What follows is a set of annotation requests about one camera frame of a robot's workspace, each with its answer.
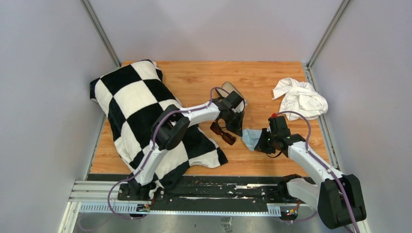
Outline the light blue cleaning cloth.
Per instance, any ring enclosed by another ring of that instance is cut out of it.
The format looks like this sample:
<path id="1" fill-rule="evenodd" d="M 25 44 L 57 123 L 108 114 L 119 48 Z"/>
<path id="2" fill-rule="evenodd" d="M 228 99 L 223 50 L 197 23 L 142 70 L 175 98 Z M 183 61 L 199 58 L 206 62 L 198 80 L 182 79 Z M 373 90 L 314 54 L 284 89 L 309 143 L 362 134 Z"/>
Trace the light blue cleaning cloth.
<path id="1" fill-rule="evenodd" d="M 262 130 L 244 129 L 242 131 L 242 142 L 250 150 L 254 151 L 260 139 Z"/>

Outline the tortoiseshell brown sunglasses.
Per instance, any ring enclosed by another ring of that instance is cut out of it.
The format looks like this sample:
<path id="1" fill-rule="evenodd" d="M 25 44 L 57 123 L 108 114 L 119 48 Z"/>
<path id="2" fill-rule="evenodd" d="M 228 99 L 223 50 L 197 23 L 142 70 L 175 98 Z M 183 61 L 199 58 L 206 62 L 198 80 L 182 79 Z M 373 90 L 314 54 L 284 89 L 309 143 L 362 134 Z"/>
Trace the tortoiseshell brown sunglasses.
<path id="1" fill-rule="evenodd" d="M 236 142 L 236 137 L 232 136 L 230 133 L 228 132 L 224 132 L 222 127 L 219 126 L 218 122 L 213 121 L 210 129 L 216 134 L 221 136 L 221 138 L 229 145 L 233 145 Z"/>

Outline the black glasses case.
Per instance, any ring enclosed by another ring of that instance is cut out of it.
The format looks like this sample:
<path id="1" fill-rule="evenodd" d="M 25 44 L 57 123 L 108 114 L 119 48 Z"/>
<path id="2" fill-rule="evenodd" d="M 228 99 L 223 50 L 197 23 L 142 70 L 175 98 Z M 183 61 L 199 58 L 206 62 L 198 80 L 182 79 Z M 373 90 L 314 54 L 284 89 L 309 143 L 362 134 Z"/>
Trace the black glasses case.
<path id="1" fill-rule="evenodd" d="M 236 92 L 240 97 L 242 97 L 242 102 L 234 108 L 235 112 L 242 112 L 245 110 L 245 106 L 247 105 L 247 101 L 244 99 L 244 96 L 240 93 L 240 91 L 229 81 L 226 81 L 221 88 L 217 88 L 216 92 L 219 97 L 226 98 L 231 92 Z"/>

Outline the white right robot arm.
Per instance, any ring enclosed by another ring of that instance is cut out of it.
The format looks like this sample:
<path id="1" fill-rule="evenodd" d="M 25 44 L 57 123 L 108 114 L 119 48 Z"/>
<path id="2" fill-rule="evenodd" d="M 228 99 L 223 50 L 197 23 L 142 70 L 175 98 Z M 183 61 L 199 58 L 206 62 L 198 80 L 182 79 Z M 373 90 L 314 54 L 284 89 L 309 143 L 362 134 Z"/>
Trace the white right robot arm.
<path id="1" fill-rule="evenodd" d="M 298 199 L 317 211 L 323 224 L 329 229 L 346 227 L 367 218 L 359 179 L 345 175 L 328 164 L 309 146 L 309 139 L 292 134 L 284 116 L 272 114 L 269 127 L 263 128 L 256 151 L 280 152 L 295 161 L 310 176 L 312 183 L 297 174 L 282 178 L 278 198 L 282 202 Z"/>

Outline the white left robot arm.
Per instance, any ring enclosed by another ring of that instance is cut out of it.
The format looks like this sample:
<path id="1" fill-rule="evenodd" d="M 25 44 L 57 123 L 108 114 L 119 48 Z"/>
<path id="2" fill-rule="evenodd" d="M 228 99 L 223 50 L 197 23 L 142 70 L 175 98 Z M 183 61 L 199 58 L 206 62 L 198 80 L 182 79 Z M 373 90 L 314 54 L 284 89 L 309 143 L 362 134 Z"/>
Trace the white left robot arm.
<path id="1" fill-rule="evenodd" d="M 244 97 L 237 91 L 232 91 L 225 97 L 211 98 L 204 104 L 189 108 L 168 106 L 152 125 L 149 153 L 126 179 L 130 194 L 136 200 L 144 200 L 148 197 L 150 183 L 161 160 L 168 151 L 180 144 L 187 129 L 195 124 L 205 121 L 218 124 L 222 119 L 226 130 L 220 135 L 226 143 L 234 144 L 236 136 L 242 136 L 245 106 Z"/>

